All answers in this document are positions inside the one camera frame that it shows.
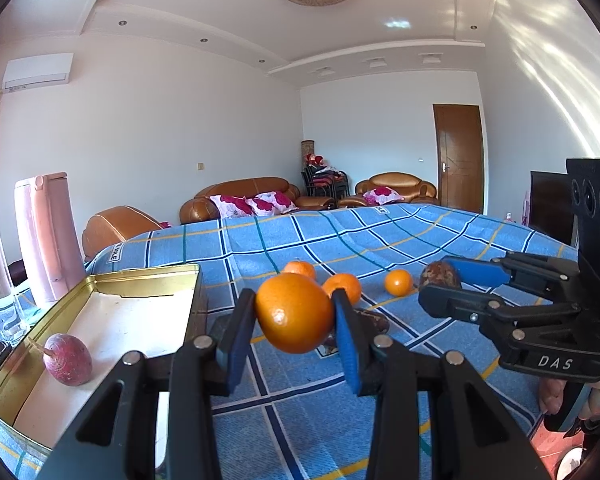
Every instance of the metal tin tray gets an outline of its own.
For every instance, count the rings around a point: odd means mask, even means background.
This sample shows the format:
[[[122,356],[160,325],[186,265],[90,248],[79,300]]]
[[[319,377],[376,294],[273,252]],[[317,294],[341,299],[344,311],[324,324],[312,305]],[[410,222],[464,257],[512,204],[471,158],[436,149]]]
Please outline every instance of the metal tin tray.
[[[18,413],[45,370],[40,354],[27,339],[43,344],[49,336],[67,332],[93,292],[123,298],[170,296],[193,290],[185,340],[205,333],[207,300],[198,264],[122,270],[85,277],[60,299],[0,366],[0,425],[28,453],[45,460],[51,450],[13,428]]]

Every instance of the leather sofa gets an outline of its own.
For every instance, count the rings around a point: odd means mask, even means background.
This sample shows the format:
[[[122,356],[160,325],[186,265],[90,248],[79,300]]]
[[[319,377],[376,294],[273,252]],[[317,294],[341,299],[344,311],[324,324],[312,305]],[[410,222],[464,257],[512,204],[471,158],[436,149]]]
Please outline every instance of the leather sofa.
[[[180,222],[193,224],[205,220],[220,218],[216,205],[209,200],[214,195],[245,196],[252,198],[259,193],[281,191],[288,196],[301,210],[322,211],[335,207],[335,200],[324,196],[300,196],[300,190],[284,178],[263,176],[230,180],[221,184],[213,184],[196,193],[180,208]]]
[[[134,236],[157,231],[162,226],[154,218],[129,205],[119,205],[96,213],[82,232],[84,260],[90,262],[97,254]]]
[[[368,206],[362,195],[376,187],[395,189],[403,197],[403,202],[406,203],[440,204],[440,201],[436,198],[438,190],[432,183],[409,173],[394,171],[380,173],[357,183],[356,194],[339,200],[338,207]]]

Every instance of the orange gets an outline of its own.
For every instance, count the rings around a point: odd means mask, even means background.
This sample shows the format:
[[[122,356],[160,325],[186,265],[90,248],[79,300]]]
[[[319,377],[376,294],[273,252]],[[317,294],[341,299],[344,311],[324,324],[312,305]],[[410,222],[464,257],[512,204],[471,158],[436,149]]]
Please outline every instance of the orange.
[[[292,272],[273,276],[260,285],[255,310],[269,342],[289,354],[315,349],[334,324],[333,303],[322,287]]]
[[[295,274],[302,274],[312,280],[315,280],[315,267],[308,262],[303,262],[301,260],[293,260],[285,265],[285,268],[282,269],[282,272],[293,272]]]
[[[395,269],[384,278],[384,288],[393,296],[406,296],[413,288],[413,278],[404,269]]]
[[[355,305],[357,302],[359,302],[360,298],[362,297],[362,285],[360,285],[360,280],[357,279],[353,274],[347,274],[346,272],[334,274],[328,278],[326,282],[324,282],[322,288],[329,295],[329,297],[331,297],[333,291],[337,288],[343,288],[347,293],[349,302],[352,305]]]

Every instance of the television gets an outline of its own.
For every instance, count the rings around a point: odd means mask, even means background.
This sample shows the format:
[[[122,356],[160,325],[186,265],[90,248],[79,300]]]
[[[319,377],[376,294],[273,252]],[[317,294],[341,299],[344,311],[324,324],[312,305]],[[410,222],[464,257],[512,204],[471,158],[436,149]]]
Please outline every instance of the television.
[[[571,210],[571,180],[566,173],[531,172],[529,227],[576,246],[578,230]]]

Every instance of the pink thermos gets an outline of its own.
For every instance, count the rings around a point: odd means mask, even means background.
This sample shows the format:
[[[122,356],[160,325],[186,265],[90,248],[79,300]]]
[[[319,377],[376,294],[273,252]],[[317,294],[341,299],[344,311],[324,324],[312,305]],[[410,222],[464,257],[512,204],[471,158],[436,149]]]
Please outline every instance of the pink thermos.
[[[16,222],[33,299],[49,308],[86,275],[66,173],[16,183]]]

